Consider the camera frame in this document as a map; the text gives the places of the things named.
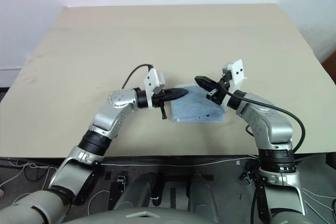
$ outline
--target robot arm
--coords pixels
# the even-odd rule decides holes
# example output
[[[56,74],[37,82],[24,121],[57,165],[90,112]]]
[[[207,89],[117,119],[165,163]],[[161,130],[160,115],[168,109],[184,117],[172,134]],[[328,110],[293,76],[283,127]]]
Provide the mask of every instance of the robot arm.
[[[166,89],[162,74],[149,70],[145,90],[117,90],[98,111],[78,146],[75,146],[52,177],[47,190],[36,191],[0,211],[1,224],[60,223],[71,205],[82,205],[98,178],[100,164],[119,128],[130,113],[160,107],[187,94],[185,89]]]
[[[260,161],[256,183],[260,219],[264,223],[309,223],[292,151],[291,124],[276,110],[239,99],[244,97],[272,105],[254,94],[238,90],[236,84],[240,87],[243,79],[241,60],[223,68],[219,82],[204,76],[195,78],[197,84],[209,92],[208,99],[235,110],[252,129]],[[227,91],[238,98],[228,96]]]

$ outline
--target folded cloth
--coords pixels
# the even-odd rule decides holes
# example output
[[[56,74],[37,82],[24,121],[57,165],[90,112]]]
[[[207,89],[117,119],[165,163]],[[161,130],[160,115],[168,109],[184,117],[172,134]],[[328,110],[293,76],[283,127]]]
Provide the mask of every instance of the folded cloth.
[[[222,106],[206,98],[207,91],[199,86],[181,87],[188,94],[171,101],[174,122],[223,122]]]

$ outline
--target beige table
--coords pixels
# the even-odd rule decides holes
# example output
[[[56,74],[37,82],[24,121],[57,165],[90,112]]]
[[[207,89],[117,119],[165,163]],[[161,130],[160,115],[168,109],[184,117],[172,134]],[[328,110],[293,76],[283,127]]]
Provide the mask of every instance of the beige table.
[[[302,119],[298,153],[336,151],[336,87],[276,5],[80,7],[64,9],[1,103],[0,156],[65,157],[108,94],[130,71],[153,63],[166,87],[215,80],[242,59],[242,90]],[[143,87],[145,69],[127,87]],[[174,123],[160,109],[127,119],[107,155],[255,154],[246,123]],[[300,137],[298,125],[293,142]]]

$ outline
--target floor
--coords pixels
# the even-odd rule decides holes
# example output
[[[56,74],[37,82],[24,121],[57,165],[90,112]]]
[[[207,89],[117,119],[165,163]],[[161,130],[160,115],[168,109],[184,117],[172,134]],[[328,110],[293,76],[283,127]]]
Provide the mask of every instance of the floor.
[[[115,181],[117,175],[121,173],[127,173],[128,183],[137,178],[140,174],[147,172],[164,173],[169,175],[213,175],[214,180],[209,181],[209,184],[214,192],[215,200],[219,210],[219,223],[249,223],[249,214],[251,201],[253,197],[254,187],[247,186],[239,178],[245,170],[245,163],[250,161],[249,159],[243,159],[239,161],[223,162],[213,165],[189,167],[189,168],[177,168],[177,167],[164,167],[159,170],[157,166],[144,166],[144,167],[132,167],[132,166],[106,166],[105,172],[98,179],[96,186],[89,199],[97,192],[101,190],[109,190],[110,183]],[[123,164],[126,161],[115,161],[115,164]],[[10,165],[6,160],[0,160],[0,165]],[[325,164],[325,155],[315,155],[308,157],[298,164],[298,170],[301,174],[302,187],[306,188],[316,194],[336,196],[336,170],[332,169]],[[20,172],[20,169],[0,168],[0,181],[15,176]],[[106,173],[111,172],[111,177],[106,176]],[[51,169],[48,174],[48,181],[54,173],[54,169]],[[27,169],[27,176],[34,178],[36,169]],[[44,184],[45,177],[37,182],[29,182],[24,174],[20,174],[17,178],[8,182],[2,187],[5,194],[0,198],[0,209],[9,206],[13,201],[23,193],[30,193],[35,190],[41,190]],[[169,182],[165,184],[163,192],[163,200],[160,207],[170,207],[170,188],[176,188],[176,208],[180,210],[187,209],[187,196],[186,196],[186,182]],[[314,199],[326,204],[331,205],[332,199],[318,198],[311,195]],[[303,195],[310,205],[317,210],[322,216],[326,218],[329,223],[334,223],[332,212],[324,206],[321,206],[317,202]],[[108,193],[101,193],[97,195],[91,202],[90,213],[94,214],[101,211],[106,211],[108,207]],[[75,218],[83,217],[88,214],[88,200],[83,206],[73,206],[64,219],[64,221],[72,220]],[[325,223],[321,220],[310,208],[307,207],[308,217],[313,223]]]

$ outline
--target blue towel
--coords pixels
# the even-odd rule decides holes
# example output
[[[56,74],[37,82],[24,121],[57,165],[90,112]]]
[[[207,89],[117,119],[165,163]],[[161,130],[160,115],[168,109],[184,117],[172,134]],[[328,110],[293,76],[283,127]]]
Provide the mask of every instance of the blue towel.
[[[182,87],[189,91],[185,96],[171,101],[174,122],[223,122],[222,106],[206,98],[207,91],[199,86]]]

